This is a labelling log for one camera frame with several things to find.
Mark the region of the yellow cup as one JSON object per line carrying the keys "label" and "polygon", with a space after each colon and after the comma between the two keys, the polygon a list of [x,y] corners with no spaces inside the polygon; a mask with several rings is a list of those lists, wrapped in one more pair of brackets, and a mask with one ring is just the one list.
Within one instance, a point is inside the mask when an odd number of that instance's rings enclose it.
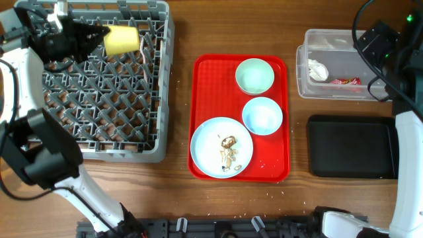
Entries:
{"label": "yellow cup", "polygon": [[139,50],[138,29],[132,26],[107,26],[110,32],[104,37],[106,55],[113,56]]}

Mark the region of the green bowl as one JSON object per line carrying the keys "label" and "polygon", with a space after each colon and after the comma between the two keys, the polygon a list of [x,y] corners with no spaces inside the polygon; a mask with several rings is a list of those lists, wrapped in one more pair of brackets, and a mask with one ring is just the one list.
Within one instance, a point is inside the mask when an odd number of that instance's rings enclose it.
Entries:
{"label": "green bowl", "polygon": [[275,80],[275,73],[271,65],[263,59],[250,58],[238,65],[235,80],[242,92],[256,96],[270,89]]}

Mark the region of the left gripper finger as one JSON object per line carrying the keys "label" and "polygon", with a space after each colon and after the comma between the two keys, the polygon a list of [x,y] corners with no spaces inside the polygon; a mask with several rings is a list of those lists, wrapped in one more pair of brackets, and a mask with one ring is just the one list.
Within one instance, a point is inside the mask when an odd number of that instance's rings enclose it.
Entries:
{"label": "left gripper finger", "polygon": [[97,56],[102,57],[102,50],[104,48],[103,42],[95,42],[90,44],[85,44],[84,46],[81,46],[77,50],[77,63],[81,63],[84,61],[87,61],[89,59],[89,56]]}
{"label": "left gripper finger", "polygon": [[77,32],[83,40],[99,40],[103,41],[104,37],[110,33],[110,28],[108,26],[97,26],[79,23],[77,27]]}

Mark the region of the red snack wrapper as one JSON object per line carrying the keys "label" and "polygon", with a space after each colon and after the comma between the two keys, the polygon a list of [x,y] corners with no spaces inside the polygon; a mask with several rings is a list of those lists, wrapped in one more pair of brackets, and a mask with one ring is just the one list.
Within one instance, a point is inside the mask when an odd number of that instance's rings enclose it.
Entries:
{"label": "red snack wrapper", "polygon": [[361,85],[359,77],[353,77],[349,79],[335,79],[330,82],[332,85]]}

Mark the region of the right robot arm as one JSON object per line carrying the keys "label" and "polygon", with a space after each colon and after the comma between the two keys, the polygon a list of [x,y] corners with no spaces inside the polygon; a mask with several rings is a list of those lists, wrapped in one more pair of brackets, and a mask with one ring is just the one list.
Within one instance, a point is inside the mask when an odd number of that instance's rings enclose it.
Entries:
{"label": "right robot arm", "polygon": [[353,46],[375,80],[387,87],[393,101],[399,139],[399,175],[395,211],[383,231],[344,212],[327,211],[320,225],[324,237],[422,236],[422,2],[411,10],[401,32],[382,22],[358,37],[356,29],[365,2],[352,23]]}

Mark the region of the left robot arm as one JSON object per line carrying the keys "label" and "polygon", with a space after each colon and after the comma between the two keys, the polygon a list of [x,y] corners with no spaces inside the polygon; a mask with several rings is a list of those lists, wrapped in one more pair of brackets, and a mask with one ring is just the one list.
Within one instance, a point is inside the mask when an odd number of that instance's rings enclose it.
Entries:
{"label": "left robot arm", "polygon": [[56,193],[93,225],[96,237],[146,237],[144,226],[89,176],[71,134],[46,110],[42,75],[50,63],[81,63],[100,44],[108,54],[132,52],[138,31],[130,26],[75,22],[67,11],[29,7],[1,13],[1,158],[27,185]]}

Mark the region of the white napkin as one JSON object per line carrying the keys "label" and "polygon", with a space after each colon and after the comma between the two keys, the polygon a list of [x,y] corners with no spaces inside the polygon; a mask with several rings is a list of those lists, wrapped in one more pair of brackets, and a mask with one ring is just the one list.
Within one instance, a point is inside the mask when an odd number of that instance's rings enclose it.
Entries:
{"label": "white napkin", "polygon": [[328,79],[328,69],[317,60],[308,59],[309,76],[315,81],[326,81]]}

